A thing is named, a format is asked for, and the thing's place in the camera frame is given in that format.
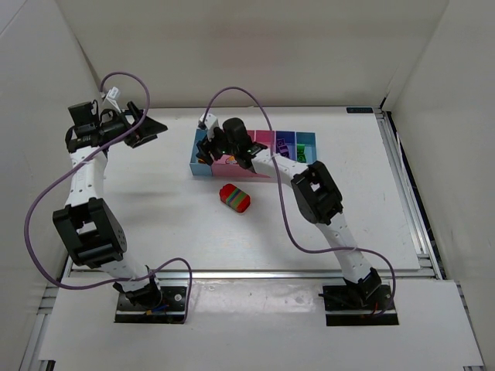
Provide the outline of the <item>red striped lego block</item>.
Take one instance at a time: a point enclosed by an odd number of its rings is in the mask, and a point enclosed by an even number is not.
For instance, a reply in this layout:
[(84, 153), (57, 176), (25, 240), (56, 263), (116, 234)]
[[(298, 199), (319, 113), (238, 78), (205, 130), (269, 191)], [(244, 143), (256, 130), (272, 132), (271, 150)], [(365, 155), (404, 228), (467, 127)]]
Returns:
[(222, 203), (237, 213), (244, 213), (251, 205), (251, 197), (231, 183), (220, 189), (219, 197)]

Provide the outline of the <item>green lego brick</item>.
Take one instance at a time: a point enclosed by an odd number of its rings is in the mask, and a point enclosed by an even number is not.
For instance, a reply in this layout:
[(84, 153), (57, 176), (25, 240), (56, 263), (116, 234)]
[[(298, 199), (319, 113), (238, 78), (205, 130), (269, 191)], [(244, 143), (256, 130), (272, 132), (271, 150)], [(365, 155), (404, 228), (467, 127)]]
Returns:
[(305, 154), (306, 147), (305, 145), (297, 144), (297, 153), (298, 154)]

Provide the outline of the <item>red flower lego block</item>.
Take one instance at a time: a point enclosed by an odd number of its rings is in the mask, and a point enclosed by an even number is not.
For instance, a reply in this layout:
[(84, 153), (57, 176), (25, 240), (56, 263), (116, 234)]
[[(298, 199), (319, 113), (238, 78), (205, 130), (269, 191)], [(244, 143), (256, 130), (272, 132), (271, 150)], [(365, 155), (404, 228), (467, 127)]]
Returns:
[(229, 157), (226, 158), (225, 164), (226, 165), (236, 165), (237, 164), (237, 160), (235, 159), (234, 156), (229, 156)]

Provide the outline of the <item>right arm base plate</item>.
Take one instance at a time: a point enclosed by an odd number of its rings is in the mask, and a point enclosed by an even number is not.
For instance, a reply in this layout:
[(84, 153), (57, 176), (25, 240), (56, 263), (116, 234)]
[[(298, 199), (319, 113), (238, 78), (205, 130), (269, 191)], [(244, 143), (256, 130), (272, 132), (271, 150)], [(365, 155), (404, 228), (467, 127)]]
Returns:
[(389, 284), (382, 284), (364, 303), (354, 298), (346, 285), (323, 286), (318, 296), (323, 299), (328, 327), (399, 325), (395, 304), (390, 304)]

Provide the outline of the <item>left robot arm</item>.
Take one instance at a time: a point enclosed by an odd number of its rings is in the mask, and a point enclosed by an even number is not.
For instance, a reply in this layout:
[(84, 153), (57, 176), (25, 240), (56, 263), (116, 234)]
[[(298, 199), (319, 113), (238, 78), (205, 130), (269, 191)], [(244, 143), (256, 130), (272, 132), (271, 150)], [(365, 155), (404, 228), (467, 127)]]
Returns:
[(104, 145), (132, 127), (131, 116), (141, 126), (124, 139), (137, 148), (158, 137), (167, 127), (147, 117), (133, 102), (124, 112), (107, 108), (99, 111), (97, 103), (85, 102), (68, 109), (73, 126), (65, 142), (75, 173), (65, 206), (53, 213), (53, 223), (73, 260), (81, 267), (100, 269), (114, 278), (113, 287), (132, 305), (153, 309), (163, 298), (158, 279), (145, 264), (127, 252), (123, 227), (104, 201), (104, 171), (108, 150)]

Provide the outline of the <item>small purple lego block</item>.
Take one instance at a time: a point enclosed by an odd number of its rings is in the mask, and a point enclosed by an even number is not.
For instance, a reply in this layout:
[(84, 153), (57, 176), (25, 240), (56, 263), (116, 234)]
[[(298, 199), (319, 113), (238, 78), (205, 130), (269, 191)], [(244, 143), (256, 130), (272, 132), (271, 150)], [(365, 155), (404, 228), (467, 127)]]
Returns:
[(290, 151), (287, 146), (281, 146), (278, 148), (278, 153), (286, 158), (290, 158)]

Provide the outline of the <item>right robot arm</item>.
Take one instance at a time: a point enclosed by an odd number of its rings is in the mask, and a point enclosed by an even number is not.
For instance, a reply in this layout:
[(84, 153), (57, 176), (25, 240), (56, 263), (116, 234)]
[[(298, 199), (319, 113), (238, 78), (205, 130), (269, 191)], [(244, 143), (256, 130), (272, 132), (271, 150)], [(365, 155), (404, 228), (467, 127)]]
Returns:
[(381, 286), (381, 278), (347, 225), (343, 196), (326, 166), (320, 161), (307, 165), (285, 157), (275, 139), (269, 145), (253, 141), (237, 117), (219, 124), (217, 117), (203, 114), (198, 127), (206, 132), (196, 144), (196, 156), (203, 162), (212, 165), (230, 155), (242, 169), (292, 188), (302, 217), (320, 230), (336, 255), (353, 305), (364, 308)]

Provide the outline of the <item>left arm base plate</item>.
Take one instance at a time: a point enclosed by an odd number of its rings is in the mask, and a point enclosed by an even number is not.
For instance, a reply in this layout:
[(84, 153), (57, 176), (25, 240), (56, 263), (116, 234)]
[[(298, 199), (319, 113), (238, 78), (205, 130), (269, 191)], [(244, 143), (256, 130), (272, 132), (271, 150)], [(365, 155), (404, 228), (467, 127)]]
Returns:
[(157, 277), (149, 278), (143, 288), (125, 292), (119, 283), (114, 322), (121, 324), (182, 325), (189, 311), (189, 286), (162, 285)]

